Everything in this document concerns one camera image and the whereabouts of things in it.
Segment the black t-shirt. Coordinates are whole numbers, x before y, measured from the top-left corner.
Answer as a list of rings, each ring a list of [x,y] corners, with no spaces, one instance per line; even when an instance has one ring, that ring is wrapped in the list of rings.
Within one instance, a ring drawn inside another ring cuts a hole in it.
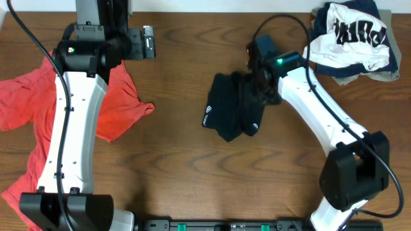
[[[243,133],[254,136],[265,109],[254,93],[251,74],[216,74],[207,96],[202,126],[217,131],[227,142]]]

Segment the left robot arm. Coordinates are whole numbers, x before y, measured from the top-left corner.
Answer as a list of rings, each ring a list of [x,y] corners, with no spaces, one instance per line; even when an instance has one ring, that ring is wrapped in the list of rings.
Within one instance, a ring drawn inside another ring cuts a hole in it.
[[[56,72],[51,143],[35,192],[20,211],[42,230],[136,230],[134,213],[94,193],[92,155],[110,71],[124,60],[156,56],[153,28],[130,28],[127,0],[77,1],[77,21],[46,57]]]

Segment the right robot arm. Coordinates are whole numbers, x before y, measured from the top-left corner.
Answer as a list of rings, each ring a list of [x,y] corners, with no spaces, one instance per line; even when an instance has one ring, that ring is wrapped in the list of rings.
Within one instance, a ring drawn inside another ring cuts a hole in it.
[[[319,140],[326,161],[323,198],[310,216],[313,230],[350,230],[350,219],[389,184],[389,141],[351,119],[318,83],[297,52],[248,48],[247,67],[259,101],[289,103]]]

